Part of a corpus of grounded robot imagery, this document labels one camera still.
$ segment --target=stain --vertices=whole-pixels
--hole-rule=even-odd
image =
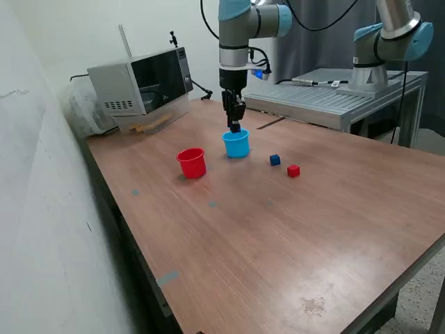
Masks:
[[[325,299],[324,297],[321,297],[319,300],[316,300],[314,298],[312,299],[305,299],[301,298],[303,300],[303,310],[307,315],[315,315],[317,317],[321,317],[321,313],[325,311]]]
[[[11,91],[11,92],[9,92],[9,93],[0,95],[0,100],[2,100],[2,99],[6,99],[7,97],[10,97],[11,95],[15,94],[16,92],[17,92],[16,90],[13,90],[13,91]]]
[[[29,90],[28,89],[25,89],[25,90],[17,89],[17,94],[18,95],[28,95],[29,94]]]
[[[170,273],[167,273],[166,275],[162,276],[161,278],[156,280],[156,282],[158,283],[159,286],[162,286],[162,285],[165,285],[165,284],[171,282],[172,280],[174,280],[178,276],[179,276],[178,271],[174,270],[174,271],[172,271]]]

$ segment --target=metal frame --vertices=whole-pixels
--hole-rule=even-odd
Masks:
[[[389,76],[395,74],[398,72],[388,71]],[[349,80],[351,75],[352,70],[322,68],[298,78],[315,81]],[[404,103],[399,145],[412,147],[415,144],[427,77],[427,72],[407,73],[405,97],[416,92],[418,94],[414,109],[412,105]],[[395,79],[402,81],[403,76]],[[271,86],[263,83],[244,97],[249,109],[350,133],[352,124],[400,100],[402,91],[401,85],[390,86],[382,97],[370,98],[340,95],[335,93],[335,89],[326,87],[304,87],[292,83]]]

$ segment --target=white wall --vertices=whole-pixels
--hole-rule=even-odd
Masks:
[[[70,76],[126,56],[118,30],[118,24],[123,24],[134,56],[171,48],[169,32],[175,31],[186,48],[192,78],[220,99],[218,41],[202,21],[198,0],[8,1],[57,93]],[[216,33],[218,2],[204,0],[207,20]],[[270,39],[252,45],[273,57]],[[196,88],[191,98],[202,95]]]
[[[0,43],[0,333],[140,333],[111,218],[3,0]]]

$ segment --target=cube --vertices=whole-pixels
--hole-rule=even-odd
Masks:
[[[297,177],[300,176],[300,167],[298,167],[297,165],[290,165],[287,168],[287,175],[289,177]]]
[[[271,166],[277,166],[280,165],[281,161],[280,161],[280,156],[278,154],[274,154],[270,156],[270,165]]]

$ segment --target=floor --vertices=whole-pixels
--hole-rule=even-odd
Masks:
[[[379,140],[390,142],[392,134]],[[427,129],[419,130],[418,150],[445,156],[445,138]],[[378,334],[424,334],[428,332],[445,276],[445,248],[434,256],[400,291],[396,317]]]

